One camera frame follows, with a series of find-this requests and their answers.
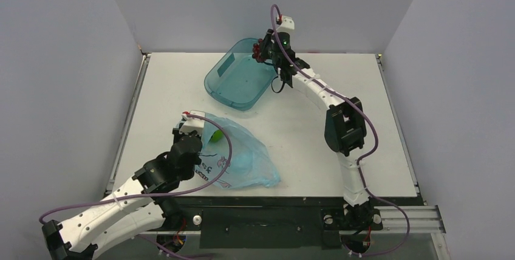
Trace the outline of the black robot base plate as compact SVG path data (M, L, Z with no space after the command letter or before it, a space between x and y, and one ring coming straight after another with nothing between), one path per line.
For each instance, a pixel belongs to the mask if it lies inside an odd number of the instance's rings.
M177 214L156 232L161 239L199 236L204 249L340 249L383 229L374 201L355 207L341 197L182 196L174 201Z

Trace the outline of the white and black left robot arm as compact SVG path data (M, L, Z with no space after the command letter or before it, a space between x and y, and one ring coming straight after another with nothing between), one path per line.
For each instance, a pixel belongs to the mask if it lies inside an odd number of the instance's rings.
M171 192L201 163L201 131L173 130L167 152L146 162L117 190L78 215L43 224L52 259L95 259L111 247L148 230L173 230L182 212Z

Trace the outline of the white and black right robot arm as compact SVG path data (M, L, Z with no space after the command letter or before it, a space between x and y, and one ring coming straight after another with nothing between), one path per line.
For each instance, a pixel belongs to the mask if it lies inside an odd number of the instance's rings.
M338 97L316 77L309 64L296 57L289 41L288 33L274 33L269 29L265 37L254 44L252 57L259 63L273 66L283 84L304 94L325 113L324 139L336 153L343 178L342 220L351 230L367 228L373 220L373 206L363 187L358 166L349 159L351 151L363 148L367 134L361 102L356 97Z

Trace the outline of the red fake grape bunch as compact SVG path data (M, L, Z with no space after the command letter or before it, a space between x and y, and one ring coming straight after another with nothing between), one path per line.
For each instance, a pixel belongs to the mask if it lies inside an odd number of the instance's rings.
M265 58L262 57L261 53L261 45L263 43L263 39L259 38L252 47L252 58L256 60L258 63L265 63Z

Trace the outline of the light blue plastic bag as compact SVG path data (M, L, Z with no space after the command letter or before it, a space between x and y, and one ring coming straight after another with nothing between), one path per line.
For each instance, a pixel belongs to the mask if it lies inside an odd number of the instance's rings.
M228 134L232 145L231 162L224 174L214 183L225 189L241 189L254 186L270 188L281 181L279 172L272 162L267 147L247 128L228 118L206 113L205 117L217 123ZM210 143L212 134L219 130L209 122L205 123L200 152L202 162L195 173L204 181L213 180L224 168L229 146L224 136L217 143Z

